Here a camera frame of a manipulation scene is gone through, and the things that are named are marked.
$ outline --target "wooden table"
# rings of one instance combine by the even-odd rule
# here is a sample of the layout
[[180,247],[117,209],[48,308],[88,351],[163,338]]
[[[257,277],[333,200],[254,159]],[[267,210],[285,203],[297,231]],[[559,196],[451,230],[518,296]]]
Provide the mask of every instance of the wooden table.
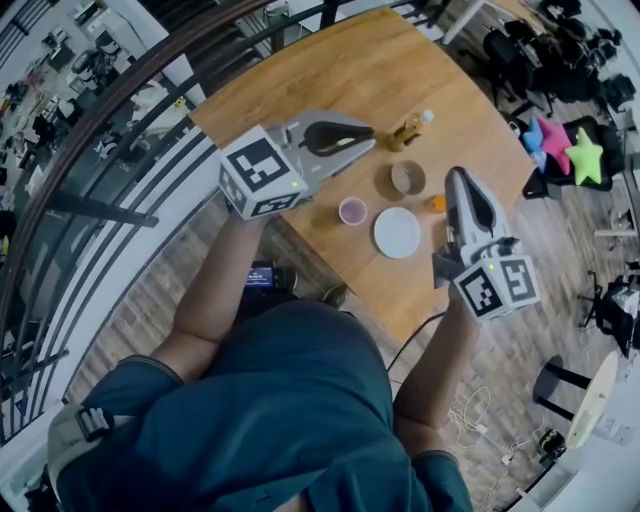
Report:
[[[378,146],[307,203],[284,218],[344,280],[391,336],[406,340],[446,302],[434,290],[431,254],[445,242],[445,217],[428,198],[444,192],[444,176],[462,165],[481,176],[509,209],[533,163],[506,122],[469,77],[437,45],[388,8],[338,23],[251,68],[201,104],[191,117],[224,147],[256,124],[284,122],[307,108],[332,109],[395,130],[415,111],[435,113],[426,134],[403,153]],[[392,190],[390,166],[402,159],[427,172],[424,193],[402,200]],[[363,199],[367,221],[343,225],[338,204]],[[422,244],[405,260],[378,252],[372,224],[385,208],[410,208],[422,225]]]

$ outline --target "teal shirt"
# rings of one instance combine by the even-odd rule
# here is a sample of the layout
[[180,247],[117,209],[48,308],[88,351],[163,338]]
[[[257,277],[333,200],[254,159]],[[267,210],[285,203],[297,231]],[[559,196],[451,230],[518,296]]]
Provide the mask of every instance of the teal shirt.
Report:
[[136,419],[63,470],[69,512],[266,512],[300,493],[314,512],[472,511],[451,455],[407,456],[373,340],[323,304],[246,322],[195,383],[128,358],[85,405]]

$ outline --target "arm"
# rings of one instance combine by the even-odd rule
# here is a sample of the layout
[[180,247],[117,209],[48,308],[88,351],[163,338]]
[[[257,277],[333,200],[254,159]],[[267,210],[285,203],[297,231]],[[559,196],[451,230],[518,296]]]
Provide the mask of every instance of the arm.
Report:
[[395,434],[410,456],[443,448],[438,429],[447,419],[479,335],[476,319],[457,292],[452,293],[446,314],[394,402]]
[[266,223],[229,216],[178,304],[169,336],[151,354],[185,382],[205,372],[231,329]]

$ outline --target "orange object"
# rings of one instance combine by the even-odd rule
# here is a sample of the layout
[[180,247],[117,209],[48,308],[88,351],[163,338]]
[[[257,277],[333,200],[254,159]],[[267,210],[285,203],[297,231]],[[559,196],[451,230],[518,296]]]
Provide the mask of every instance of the orange object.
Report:
[[431,199],[431,209],[436,213],[444,213],[447,211],[447,200],[444,194],[439,194]]

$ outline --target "white plate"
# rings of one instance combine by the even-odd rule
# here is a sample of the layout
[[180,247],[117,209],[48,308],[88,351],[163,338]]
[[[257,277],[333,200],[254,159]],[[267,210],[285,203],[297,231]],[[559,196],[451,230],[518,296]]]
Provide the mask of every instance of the white plate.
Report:
[[387,208],[376,219],[373,237],[389,258],[408,258],[420,246],[422,230],[416,216],[406,208]]

